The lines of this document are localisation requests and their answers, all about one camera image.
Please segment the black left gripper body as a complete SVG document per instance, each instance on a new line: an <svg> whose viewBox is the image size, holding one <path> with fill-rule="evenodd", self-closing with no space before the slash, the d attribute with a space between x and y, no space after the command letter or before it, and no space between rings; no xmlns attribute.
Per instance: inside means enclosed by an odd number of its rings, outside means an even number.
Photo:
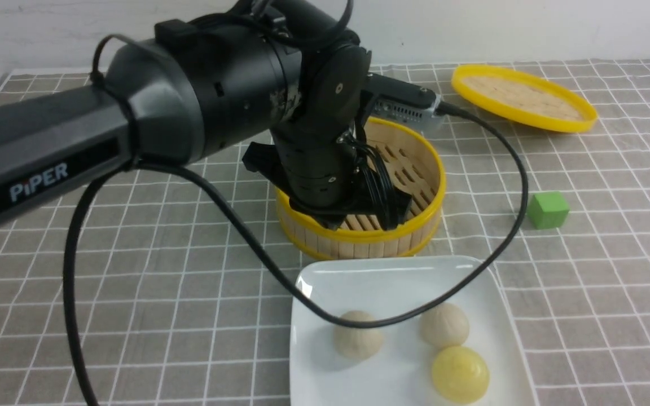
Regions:
<svg viewBox="0 0 650 406"><path fill-rule="evenodd" d="M374 216L379 228L394 230L412 206L412 195L396 187L384 157L368 144L362 120L331 137L285 123L273 130L272 144L250 144L243 164L284 193L292 210L328 230L351 215Z"/></svg>

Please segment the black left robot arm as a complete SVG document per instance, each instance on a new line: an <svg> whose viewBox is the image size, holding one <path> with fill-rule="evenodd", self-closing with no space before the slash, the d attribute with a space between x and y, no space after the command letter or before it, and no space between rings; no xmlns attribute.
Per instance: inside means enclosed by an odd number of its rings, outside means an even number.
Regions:
<svg viewBox="0 0 650 406"><path fill-rule="evenodd" d="M239 1L224 13L155 25L90 84L0 106L0 226L109 173L181 169L264 131L243 160L294 208L334 230L373 215L404 224L398 190L364 124L371 52L307 1Z"/></svg>

